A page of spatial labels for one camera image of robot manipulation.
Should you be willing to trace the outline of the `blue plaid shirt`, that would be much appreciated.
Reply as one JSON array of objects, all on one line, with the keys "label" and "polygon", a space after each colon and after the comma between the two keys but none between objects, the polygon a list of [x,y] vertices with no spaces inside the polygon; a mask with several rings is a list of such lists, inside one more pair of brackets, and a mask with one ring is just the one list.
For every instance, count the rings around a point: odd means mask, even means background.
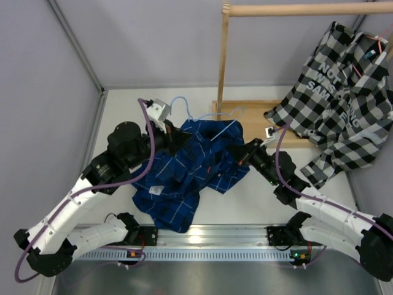
[{"label": "blue plaid shirt", "polygon": [[149,172],[133,183],[136,208],[148,214],[155,227],[188,231],[206,187],[224,194],[241,181],[249,167],[238,164],[229,146],[242,146],[243,127],[237,120],[186,120],[181,130],[191,138],[171,156],[155,155]]}]

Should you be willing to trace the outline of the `light blue wire hanger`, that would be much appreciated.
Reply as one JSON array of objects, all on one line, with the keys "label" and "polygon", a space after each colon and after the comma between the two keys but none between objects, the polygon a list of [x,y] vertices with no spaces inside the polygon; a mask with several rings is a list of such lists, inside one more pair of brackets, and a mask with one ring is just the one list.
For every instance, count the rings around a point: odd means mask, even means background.
[{"label": "light blue wire hanger", "polygon": [[221,134],[223,134],[223,132],[226,131],[229,127],[231,127],[237,120],[239,120],[240,118],[242,118],[242,116],[244,115],[244,112],[245,112],[245,107],[244,107],[244,106],[240,106],[240,107],[235,108],[235,109],[232,110],[231,112],[214,112],[214,113],[208,113],[208,114],[205,114],[205,115],[203,115],[203,116],[198,117],[198,118],[195,119],[195,118],[192,116],[191,112],[190,112],[189,102],[188,102],[188,100],[186,99],[186,97],[184,97],[184,96],[176,96],[176,97],[174,97],[174,98],[171,100],[171,102],[170,102],[170,104],[169,104],[169,106],[171,107],[171,110],[170,110],[170,112],[169,112],[170,114],[172,114],[173,104],[174,104],[177,100],[182,100],[182,101],[185,103],[185,111],[186,111],[186,113],[187,113],[187,121],[196,122],[196,121],[205,119],[205,118],[207,118],[207,117],[212,117],[212,118],[215,117],[215,118],[217,119],[219,115],[224,115],[224,116],[226,116],[226,117],[230,117],[230,116],[234,115],[234,113],[235,113],[236,111],[240,111],[240,114],[239,114],[237,117],[235,117],[234,119],[231,119],[231,122],[230,122],[226,127],[224,127],[223,129],[221,129],[221,131],[220,131],[219,133],[217,133],[216,135],[214,135],[214,136],[211,138],[211,142],[213,142],[216,138],[218,138]]}]

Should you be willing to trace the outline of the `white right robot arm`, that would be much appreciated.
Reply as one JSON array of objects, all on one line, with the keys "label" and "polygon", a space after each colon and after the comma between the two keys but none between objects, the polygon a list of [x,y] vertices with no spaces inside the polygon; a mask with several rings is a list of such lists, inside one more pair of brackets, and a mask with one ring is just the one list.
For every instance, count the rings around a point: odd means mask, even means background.
[{"label": "white right robot arm", "polygon": [[392,216],[379,217],[350,209],[321,194],[297,176],[290,155],[267,153],[261,139],[228,147],[240,166],[254,167],[272,186],[284,205],[297,213],[286,224],[293,244],[314,242],[339,251],[373,277],[392,280]]}]

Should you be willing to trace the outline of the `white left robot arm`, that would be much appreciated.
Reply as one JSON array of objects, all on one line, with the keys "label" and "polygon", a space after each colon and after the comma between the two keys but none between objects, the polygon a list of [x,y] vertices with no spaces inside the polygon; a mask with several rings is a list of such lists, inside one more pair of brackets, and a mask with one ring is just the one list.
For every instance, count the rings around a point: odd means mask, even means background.
[{"label": "white left robot arm", "polygon": [[123,122],[107,137],[107,149],[82,172],[68,195],[35,226],[14,234],[23,249],[23,259],[38,275],[53,277],[87,252],[110,244],[132,245],[139,238],[140,225],[130,213],[120,213],[110,221],[76,231],[80,218],[119,186],[141,179],[131,169],[150,167],[157,152],[174,155],[192,137],[166,120],[163,128],[150,122],[143,134],[138,124]]}]

